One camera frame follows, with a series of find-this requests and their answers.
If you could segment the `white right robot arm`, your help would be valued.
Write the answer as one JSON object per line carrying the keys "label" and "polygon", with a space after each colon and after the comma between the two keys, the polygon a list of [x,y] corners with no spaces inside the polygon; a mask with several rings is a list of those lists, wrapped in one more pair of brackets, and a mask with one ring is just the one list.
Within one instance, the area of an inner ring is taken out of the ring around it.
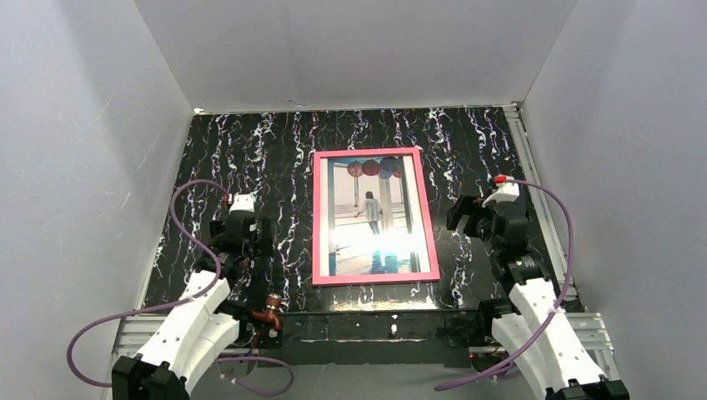
{"label": "white right robot arm", "polygon": [[446,212],[447,229],[455,230],[463,218],[464,234],[484,243],[507,294],[479,305],[476,332],[508,354],[501,367],[482,376],[497,378],[516,367],[539,399],[629,398],[623,382],[592,359],[557,302],[549,268],[529,247],[525,201],[463,196]]}

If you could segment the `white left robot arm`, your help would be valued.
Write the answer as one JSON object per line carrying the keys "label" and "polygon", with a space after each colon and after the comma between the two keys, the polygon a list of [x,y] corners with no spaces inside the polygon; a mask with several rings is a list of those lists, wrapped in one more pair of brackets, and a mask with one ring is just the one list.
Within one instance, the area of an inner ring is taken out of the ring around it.
{"label": "white left robot arm", "polygon": [[211,222],[208,250],[194,264],[183,291],[156,332],[112,370],[114,399],[188,399],[198,380],[239,336],[262,327],[280,329],[271,311],[249,309],[230,299],[256,258],[273,254],[271,222],[234,211]]}

